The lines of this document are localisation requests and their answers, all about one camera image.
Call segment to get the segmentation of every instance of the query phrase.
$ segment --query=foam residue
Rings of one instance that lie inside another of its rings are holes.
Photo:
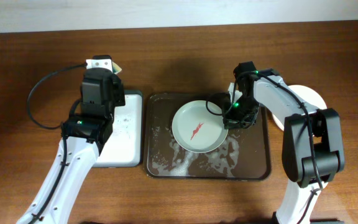
[[[229,145],[231,144],[233,152],[229,153]],[[228,163],[227,155],[233,160],[233,164]],[[239,159],[239,143],[234,138],[228,136],[223,143],[215,149],[211,154],[205,154],[208,158],[210,167],[223,174],[227,172],[227,177],[234,177],[231,170],[235,168]]]
[[[226,174],[227,177],[234,177],[231,170],[235,168],[239,157],[239,143],[234,138],[228,136],[223,143],[209,154],[198,154],[183,149],[173,137],[172,131],[169,128],[165,128],[171,136],[169,142],[170,148],[173,150],[172,160],[164,158],[160,153],[157,153],[152,158],[152,167],[158,170],[158,175],[167,176],[188,176],[188,169],[191,164],[199,157],[206,156],[208,162],[200,165],[200,169],[210,170],[214,169],[222,174]],[[160,128],[153,129],[154,137],[159,134]],[[233,151],[229,153],[229,146],[233,148]],[[183,159],[178,158],[178,155],[185,155]],[[227,159],[230,158],[232,162],[229,164]]]
[[[231,136],[234,137],[234,138],[239,138],[240,137],[240,135],[236,136],[234,133],[231,134]]]

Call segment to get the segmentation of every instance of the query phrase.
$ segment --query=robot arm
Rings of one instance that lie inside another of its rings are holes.
[[[234,69],[234,76],[241,96],[236,101],[235,108],[231,108],[231,103],[223,106],[223,111],[226,112],[223,112],[225,127],[242,128],[245,123],[252,124],[254,121],[240,118],[246,117],[244,115],[247,113],[257,113],[259,105],[266,106],[284,124],[282,161],[289,181],[282,205],[275,213],[274,219],[277,223],[310,223],[311,211],[321,191],[316,190],[320,189],[320,186],[316,182],[311,160],[304,110],[287,92],[292,90],[275,70],[257,71],[252,62],[246,62],[240,63]],[[333,180],[335,174],[344,168],[339,115],[333,109],[319,110],[296,93],[292,93],[304,104],[311,120],[313,134],[321,137],[321,142],[314,143],[313,148],[324,188]]]
[[[47,178],[17,223],[67,223],[81,185],[112,133],[114,109],[125,105],[124,88],[116,76],[121,69],[110,56],[86,62],[81,100],[62,124],[62,140]],[[80,114],[75,113],[78,105]]]

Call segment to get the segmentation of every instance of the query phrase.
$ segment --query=wood grain surface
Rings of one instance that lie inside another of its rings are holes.
[[[0,34],[0,223],[14,223],[37,194],[60,132],[30,122],[25,100],[47,73],[109,54],[127,89],[211,93],[239,62],[278,70],[316,90],[341,116],[346,166],[320,196],[313,219],[358,223],[358,21]],[[36,92],[32,111],[54,125],[79,97],[83,71]],[[143,167],[91,169],[69,223],[233,223],[270,218],[283,200],[283,134],[269,116],[273,171],[263,182],[160,180]]]

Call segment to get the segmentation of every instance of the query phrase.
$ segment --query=dark tray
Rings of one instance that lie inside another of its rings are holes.
[[[206,96],[163,93],[147,102],[144,169],[158,178],[264,180],[272,170],[266,109],[260,108],[256,124],[249,129],[229,130],[217,149],[194,153],[179,146],[172,134],[177,110]]]

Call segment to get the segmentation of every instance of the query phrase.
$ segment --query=white circular object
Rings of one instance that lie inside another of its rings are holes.
[[[172,121],[172,133],[179,145],[191,152],[209,152],[219,147],[226,139],[222,116],[208,112],[205,100],[196,100],[183,105]],[[209,102],[214,113],[222,109]]]
[[[290,85],[288,87],[311,105],[315,105],[319,109],[327,109],[326,102],[324,102],[323,98],[311,88],[303,85]],[[284,125],[278,120],[276,116],[274,116],[274,114],[273,114],[273,120],[277,124],[277,126],[282,131],[284,131]]]

